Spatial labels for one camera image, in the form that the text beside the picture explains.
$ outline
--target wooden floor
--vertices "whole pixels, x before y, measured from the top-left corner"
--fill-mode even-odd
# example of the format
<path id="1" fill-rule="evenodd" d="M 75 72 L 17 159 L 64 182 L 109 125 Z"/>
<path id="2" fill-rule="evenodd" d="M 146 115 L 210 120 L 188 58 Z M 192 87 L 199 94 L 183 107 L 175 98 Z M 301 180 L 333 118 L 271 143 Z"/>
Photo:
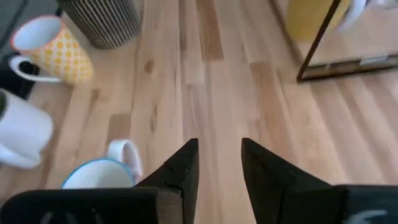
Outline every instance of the wooden floor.
<path id="1" fill-rule="evenodd" d="M 35 86 L 30 101 L 52 115 L 55 133 L 37 168 L 1 166 L 0 200 L 59 188 L 116 138 L 137 143 L 146 175 L 199 138 L 196 223 L 255 222 L 242 137 L 332 184 L 398 184 L 397 72 L 296 84 L 266 0 L 146 0 L 137 8 L 138 38 L 116 50 L 87 48 L 92 82 Z"/>

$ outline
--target mug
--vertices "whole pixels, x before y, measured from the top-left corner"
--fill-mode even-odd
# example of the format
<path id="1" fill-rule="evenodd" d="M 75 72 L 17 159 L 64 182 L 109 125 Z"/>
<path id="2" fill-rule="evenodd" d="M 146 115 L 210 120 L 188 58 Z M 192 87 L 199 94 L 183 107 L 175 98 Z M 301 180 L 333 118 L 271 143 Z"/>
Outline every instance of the mug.
<path id="1" fill-rule="evenodd" d="M 289 0 L 286 29 L 296 41 L 311 41 L 318 34 L 320 26 L 333 0 Z M 328 28 L 342 31 L 352 26 L 364 11 L 366 0 L 341 0 Z"/>
<path id="2" fill-rule="evenodd" d="M 0 89 L 0 162 L 25 169 L 39 165 L 52 132 L 47 113 Z"/>
<path id="3" fill-rule="evenodd" d="M 39 16 L 26 22 L 13 35 L 11 45 L 22 55 L 9 64 L 22 78 L 35 82 L 78 84 L 93 76 L 93 65 L 76 38 L 57 16 Z M 22 62 L 44 68 L 53 77 L 38 77 L 20 70 Z"/>
<path id="4" fill-rule="evenodd" d="M 137 147 L 130 140 L 114 140 L 108 155 L 75 169 L 62 184 L 62 189 L 128 188 L 142 177 Z"/>

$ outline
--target striped basket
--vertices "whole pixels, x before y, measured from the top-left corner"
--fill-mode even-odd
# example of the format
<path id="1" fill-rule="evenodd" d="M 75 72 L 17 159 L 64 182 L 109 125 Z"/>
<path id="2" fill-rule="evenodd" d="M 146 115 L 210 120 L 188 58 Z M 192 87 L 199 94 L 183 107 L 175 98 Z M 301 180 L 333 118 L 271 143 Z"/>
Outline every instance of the striped basket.
<path id="1" fill-rule="evenodd" d="M 119 47 L 140 30 L 140 19 L 132 0 L 57 1 L 96 48 Z"/>

